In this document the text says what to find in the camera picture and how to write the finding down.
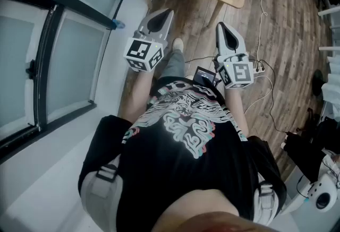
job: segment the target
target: gray pants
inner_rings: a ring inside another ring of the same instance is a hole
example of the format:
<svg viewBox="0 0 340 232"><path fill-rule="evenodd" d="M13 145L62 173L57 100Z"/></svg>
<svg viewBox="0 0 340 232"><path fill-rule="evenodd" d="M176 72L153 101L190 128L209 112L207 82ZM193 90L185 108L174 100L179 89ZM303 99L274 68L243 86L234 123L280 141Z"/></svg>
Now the gray pants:
<svg viewBox="0 0 340 232"><path fill-rule="evenodd" d="M166 76L184 77L184 56L180 50L172 51L169 62L160 78Z"/></svg>

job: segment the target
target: white cable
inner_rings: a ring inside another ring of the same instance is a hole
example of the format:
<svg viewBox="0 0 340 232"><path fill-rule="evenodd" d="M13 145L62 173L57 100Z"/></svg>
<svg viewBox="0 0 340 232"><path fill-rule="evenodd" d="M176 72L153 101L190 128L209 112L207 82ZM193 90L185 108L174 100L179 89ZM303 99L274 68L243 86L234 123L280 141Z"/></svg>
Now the white cable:
<svg viewBox="0 0 340 232"><path fill-rule="evenodd" d="M261 43L261 24L262 24L262 16L263 16L263 15L264 15L264 16L268 16L268 13L264 10L264 7L262 6L262 0L260 1L260 5L261 5L262 13L261 13L261 16L260 16L259 42L258 42L257 50L256 50L256 59L257 59L257 61L260 61L260 59L259 59L259 49L260 49L260 43ZM271 93L272 89L273 89L273 83L271 82L271 80L269 79L268 76L266 76L266 75L259 75L259 76L256 76L255 78L258 78L258 77L265 77L265 78L267 78L267 79L269 80L269 82L270 82L270 84L271 84L270 91L269 91L266 95L264 95L263 97L261 97L260 99L258 99L258 100L256 100L255 102L253 102L253 103L246 109L246 111L244 112L244 114L247 113L248 109L249 109L252 105L254 105L254 104L255 104L256 102L258 102L259 100L262 100L264 97L268 96L268 95Z"/></svg>
<svg viewBox="0 0 340 232"><path fill-rule="evenodd" d="M262 24L262 16L268 16L268 13L264 10L264 7L262 6L262 0L260 2L260 5L261 5L261 10L262 10L262 13L261 13L261 17L260 17L260 29L259 29L259 43L257 45L257 50L256 50L256 59L257 61L260 61L259 59L259 49L260 49L260 43L261 43L261 24Z"/></svg>
<svg viewBox="0 0 340 232"><path fill-rule="evenodd" d="M248 109L249 109L252 105L254 105L254 104L255 104L256 102L258 102L259 100L262 100L264 97L268 96L268 95L271 93L271 90L273 89L273 83L271 82L271 80L269 79L268 76L266 76L266 75L259 75L259 76L254 77L254 79L259 78L259 77L265 77L265 78L267 78L267 79L269 80L269 82L270 82L270 84L271 84L270 91L269 91L266 95L264 95L263 97L261 97L260 99L256 100L254 103L252 103L252 104L245 110L244 114L247 113Z"/></svg>

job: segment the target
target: small screen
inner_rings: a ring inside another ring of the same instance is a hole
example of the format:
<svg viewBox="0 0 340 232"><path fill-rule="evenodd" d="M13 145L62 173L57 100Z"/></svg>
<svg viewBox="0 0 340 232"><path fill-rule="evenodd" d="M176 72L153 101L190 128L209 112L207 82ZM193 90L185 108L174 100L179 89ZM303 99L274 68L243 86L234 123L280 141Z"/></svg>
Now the small screen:
<svg viewBox="0 0 340 232"><path fill-rule="evenodd" d="M214 83L215 76L216 76L216 73L213 73L201 67L197 67L197 70L196 70L196 73L193 79L197 83L200 83L201 85L206 85L204 83L203 78L207 78L208 80L210 80L211 83Z"/></svg>

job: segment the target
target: graphic print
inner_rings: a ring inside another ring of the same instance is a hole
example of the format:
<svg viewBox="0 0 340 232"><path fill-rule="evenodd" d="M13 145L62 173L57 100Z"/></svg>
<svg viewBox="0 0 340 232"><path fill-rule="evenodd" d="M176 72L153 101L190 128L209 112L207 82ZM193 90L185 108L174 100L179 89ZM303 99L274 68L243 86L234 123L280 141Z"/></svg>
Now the graphic print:
<svg viewBox="0 0 340 232"><path fill-rule="evenodd" d="M247 140L226 107L207 97L216 97L213 91L199 85L194 85L199 93L188 90L192 87L186 82L175 81L159 89L161 96L149 100L154 104L132 125L131 129L135 130L127 131L123 143L137 130L152 126L160 119L174 141L184 143L196 159L206 152L207 142L215 136L216 123L231 122L241 141Z"/></svg>

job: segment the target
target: foot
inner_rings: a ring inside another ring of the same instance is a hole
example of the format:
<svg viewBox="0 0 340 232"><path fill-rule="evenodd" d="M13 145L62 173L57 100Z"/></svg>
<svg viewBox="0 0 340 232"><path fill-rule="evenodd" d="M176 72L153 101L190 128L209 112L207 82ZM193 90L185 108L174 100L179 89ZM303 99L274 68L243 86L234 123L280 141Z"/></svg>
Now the foot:
<svg viewBox="0 0 340 232"><path fill-rule="evenodd" d="M176 38L172 43L172 50L180 50L181 52L183 52L183 49L184 49L183 41L180 38Z"/></svg>

